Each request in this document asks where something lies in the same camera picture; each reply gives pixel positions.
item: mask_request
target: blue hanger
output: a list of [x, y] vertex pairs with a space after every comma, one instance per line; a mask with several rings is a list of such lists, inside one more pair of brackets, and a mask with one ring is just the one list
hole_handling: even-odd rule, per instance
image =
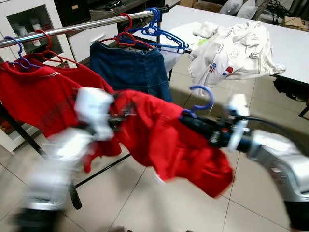
[[[6, 40], [14, 40], [17, 45], [19, 46], [19, 51], [17, 52], [19, 55], [19, 58], [16, 60], [17, 62], [10, 62], [9, 64], [19, 64], [21, 67], [23, 67], [24, 69], [30, 69], [31, 67], [36, 67], [36, 68], [40, 68], [41, 66], [35, 65], [35, 64], [31, 64], [29, 62], [29, 60], [23, 58], [23, 56], [21, 55], [21, 53], [23, 52], [23, 47], [21, 46], [20, 42], [17, 41], [15, 38], [11, 37], [11, 36], [5, 36], [4, 37]], [[28, 66], [24, 66], [21, 61], [24, 61]]]
[[214, 104], [214, 96], [213, 96], [213, 93], [212, 93], [210, 88], [203, 86], [203, 85], [196, 85], [196, 86], [190, 87], [191, 90], [194, 90], [196, 88], [201, 88], [201, 89], [205, 90], [206, 92], [208, 92], [211, 99], [210, 99], [210, 102], [207, 105], [204, 105], [204, 106], [194, 105], [191, 110], [184, 109], [182, 111], [182, 114], [187, 113], [187, 114], [191, 115], [193, 118], [197, 118], [197, 115], [194, 113], [195, 110], [207, 110], [207, 109], [211, 108]]
[[[161, 28], [159, 26], [156, 26], [155, 23], [158, 23], [160, 21], [161, 18], [161, 12], [159, 11], [158, 8], [156, 7], [152, 7], [152, 8], [147, 8], [148, 10], [152, 11], [154, 13], [154, 20], [151, 21], [149, 23], [148, 26], [143, 27], [143, 28], [134, 28], [134, 29], [130, 29], [128, 30], [128, 32], [130, 33], [134, 33], [136, 31], [141, 31], [142, 34], [144, 35], [151, 35], [151, 36], [160, 36], [160, 35], [164, 35], [166, 36], [169, 40], [173, 40], [178, 46], [173, 46], [173, 45], [167, 45], [167, 44], [157, 44], [157, 43], [148, 43], [149, 45], [152, 46], [157, 46], [160, 50], [164, 50], [164, 51], [168, 51], [168, 52], [172, 52], [172, 53], [185, 53], [185, 49], [187, 49], [189, 47], [189, 45], [185, 44], [185, 42], [180, 39], [179, 37], [161, 30]], [[129, 43], [130, 39], [126, 39], [124, 37], [121, 37], [121, 41]], [[169, 47], [169, 48], [175, 48], [177, 49], [176, 52], [174, 51], [170, 51], [170, 50], [165, 50], [163, 49], [163, 47]]]

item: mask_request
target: table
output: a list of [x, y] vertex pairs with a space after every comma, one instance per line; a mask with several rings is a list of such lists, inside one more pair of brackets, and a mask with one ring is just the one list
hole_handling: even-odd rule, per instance
[[[237, 23], [246, 23], [248, 19], [177, 5], [163, 14], [161, 28], [170, 31], [183, 24], [205, 21], [231, 27]], [[263, 25], [269, 31], [270, 43], [274, 51], [273, 62], [284, 64], [286, 67], [285, 72], [273, 76], [309, 87], [309, 33], [268, 23], [263, 23]], [[139, 31], [134, 33], [134, 36], [155, 40], [155, 37], [143, 35]], [[299, 116], [302, 117], [308, 110], [309, 99], [306, 108]]]

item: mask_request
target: metal rail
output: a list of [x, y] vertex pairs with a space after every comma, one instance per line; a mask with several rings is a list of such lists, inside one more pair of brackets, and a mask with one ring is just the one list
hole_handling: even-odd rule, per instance
[[[152, 11], [142, 11], [134, 14], [129, 14], [129, 16], [132, 19], [138, 19], [138, 18], [146, 18], [153, 16], [154, 13]], [[73, 31], [80, 31], [80, 30], [86, 30], [90, 28], [96, 28], [96, 27], [101, 27], [113, 23], [120, 23], [120, 22], [126, 22], [128, 21], [128, 18], [125, 16], [117, 16], [113, 18], [107, 18], [107, 19], [102, 19], [102, 20], [97, 20], [97, 21], [91, 21], [91, 22], [86, 22], [86, 23], [81, 23], [81, 24], [76, 24], [72, 26], [67, 26], [63, 28], [57, 28], [57, 29], [52, 29], [46, 31], [46, 34], [49, 36], [56, 36], [56, 35], [62, 35], [62, 34], [67, 34], [69, 32]], [[45, 35], [42, 33], [34, 33], [34, 34], [28, 34], [24, 36], [18, 36], [15, 37], [20, 43], [25, 43], [29, 42], [32, 40], [37, 40], [37, 39], [42, 39], [45, 38]], [[16, 45], [15, 41], [13, 40], [1, 40], [0, 41], [0, 48], [3, 47], [9, 47], [12, 45]]]

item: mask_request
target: white jacket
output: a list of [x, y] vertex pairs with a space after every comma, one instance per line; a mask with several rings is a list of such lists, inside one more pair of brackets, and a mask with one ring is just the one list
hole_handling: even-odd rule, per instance
[[194, 34], [211, 36], [189, 55], [193, 62], [188, 70], [196, 85], [212, 87], [223, 79], [243, 80], [285, 71], [284, 65], [272, 62], [269, 33], [261, 22], [230, 28], [205, 22]]

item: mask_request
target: black cable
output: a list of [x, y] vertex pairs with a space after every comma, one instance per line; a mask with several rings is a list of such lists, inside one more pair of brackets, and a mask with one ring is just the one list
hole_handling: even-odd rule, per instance
[[284, 18], [285, 16], [289, 15], [289, 11], [277, 0], [271, 1], [267, 5], [266, 9], [268, 9], [272, 13], [272, 23], [277, 24], [279, 17]]
[[236, 116], [236, 119], [239, 119], [239, 118], [242, 119], [242, 120], [244, 119], [244, 120], [250, 120], [250, 121], [258, 121], [258, 122], [262, 122], [262, 123], [265, 123], [265, 124], [272, 126], [273, 128], [282, 132], [289, 140], [291, 140], [300, 152], [302, 152], [306, 156], [309, 154], [307, 149], [297, 139], [295, 139], [295, 137], [289, 131], [287, 131], [283, 127], [281, 127], [281, 126], [279, 126], [275, 123], [266, 121], [264, 119], [258, 118], [258, 117]]

